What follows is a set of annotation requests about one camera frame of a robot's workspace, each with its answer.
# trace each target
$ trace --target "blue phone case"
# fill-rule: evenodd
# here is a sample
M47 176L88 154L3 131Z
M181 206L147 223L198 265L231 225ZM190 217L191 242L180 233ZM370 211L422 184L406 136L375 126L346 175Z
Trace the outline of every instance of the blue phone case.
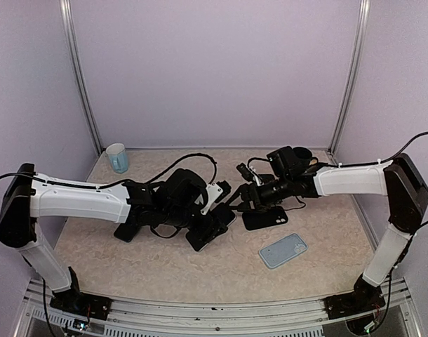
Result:
M307 244L294 233L261 249L259 255L268 268L274 269L303 254L306 250Z

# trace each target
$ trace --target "beige countertop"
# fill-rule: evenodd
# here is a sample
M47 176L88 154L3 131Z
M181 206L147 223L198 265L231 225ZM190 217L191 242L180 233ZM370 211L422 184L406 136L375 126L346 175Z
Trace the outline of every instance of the beige countertop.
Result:
M114 173L102 155L88 181L146 181L191 152L213 156L219 170L216 181L227 180L234 191L245 182L236 165L250 157L265 157L271 150L131 150L126 173ZM324 152L314 155L327 161ZM204 158L187 159L177 167L192 169L206 181L212 176L211 163ZM261 173L271 173L267 163L257 162L255 167ZM288 212L285 225L249 232L238 216L227 233L199 253L186 241L185 230L173 239L161 239L144 227L127 244L113 236L117 224L80 218L68 219L55 249L74 268L83 291L108 296L181 303L252 303L351 290L373 252L350 197L305 201L305 209ZM290 198L283 206L294 207L297 202ZM166 234L164 227L159 230ZM308 250L274 270L268 269L258 251L292 233L304 239Z

